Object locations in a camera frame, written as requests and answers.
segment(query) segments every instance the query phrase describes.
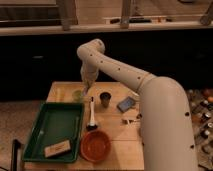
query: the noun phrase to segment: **plastic tray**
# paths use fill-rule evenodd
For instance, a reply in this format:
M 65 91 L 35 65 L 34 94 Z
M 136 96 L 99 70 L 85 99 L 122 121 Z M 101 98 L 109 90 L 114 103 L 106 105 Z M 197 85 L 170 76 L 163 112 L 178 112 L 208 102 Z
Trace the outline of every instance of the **plastic tray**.
M 76 161 L 83 113 L 84 105 L 81 103 L 44 103 L 25 146 L 22 160 L 25 162 L 63 163 Z M 46 146 L 67 139 L 71 142 L 71 151 L 45 158 L 44 148 Z

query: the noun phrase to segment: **table top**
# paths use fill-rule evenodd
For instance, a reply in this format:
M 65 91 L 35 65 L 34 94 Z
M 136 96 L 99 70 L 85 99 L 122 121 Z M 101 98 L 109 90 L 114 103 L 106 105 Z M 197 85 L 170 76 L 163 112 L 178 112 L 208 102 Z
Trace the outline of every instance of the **table top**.
M 84 88 L 82 82 L 53 82 L 47 102 L 76 102 L 75 93 Z M 112 97 L 108 108 L 101 105 L 99 95 L 107 91 Z M 75 163 L 34 163 L 25 162 L 25 169 L 47 170 L 144 170 L 143 148 L 140 137 L 140 122 L 128 125 L 122 123 L 122 118 L 135 119 L 139 113 L 139 105 L 121 113 L 116 105 L 131 95 L 131 90 L 119 82 L 96 82 L 91 87 L 83 102 L 85 112 L 81 136 L 84 135 L 89 121 L 89 102 L 95 101 L 95 119 L 98 129 L 106 132 L 111 140 L 111 151 L 108 157 L 100 163 L 91 163 L 80 155 Z

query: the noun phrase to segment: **floor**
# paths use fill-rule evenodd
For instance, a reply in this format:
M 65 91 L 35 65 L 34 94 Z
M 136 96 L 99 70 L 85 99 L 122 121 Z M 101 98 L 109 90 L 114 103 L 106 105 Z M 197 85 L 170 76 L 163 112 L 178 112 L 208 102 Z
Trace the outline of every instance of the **floor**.
M 0 103 L 1 167 L 10 168 L 12 141 L 17 139 L 23 144 L 26 142 L 41 103 L 42 101 Z

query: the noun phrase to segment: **cup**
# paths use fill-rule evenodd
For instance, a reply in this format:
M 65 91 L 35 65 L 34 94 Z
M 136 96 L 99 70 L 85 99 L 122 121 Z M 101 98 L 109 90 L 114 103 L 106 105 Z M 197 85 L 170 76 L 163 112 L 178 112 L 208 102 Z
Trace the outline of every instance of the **cup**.
M 100 94 L 101 104 L 103 107 L 107 108 L 111 99 L 111 94 L 108 92 L 103 92 Z

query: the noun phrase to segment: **orange bowl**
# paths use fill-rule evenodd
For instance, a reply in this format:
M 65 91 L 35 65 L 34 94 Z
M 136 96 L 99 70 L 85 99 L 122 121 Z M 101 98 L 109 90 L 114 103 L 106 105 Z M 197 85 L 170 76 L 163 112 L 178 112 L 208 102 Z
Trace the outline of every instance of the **orange bowl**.
M 97 163 L 104 160 L 110 149 L 110 139 L 103 131 L 89 131 L 81 139 L 80 153 L 90 162 Z

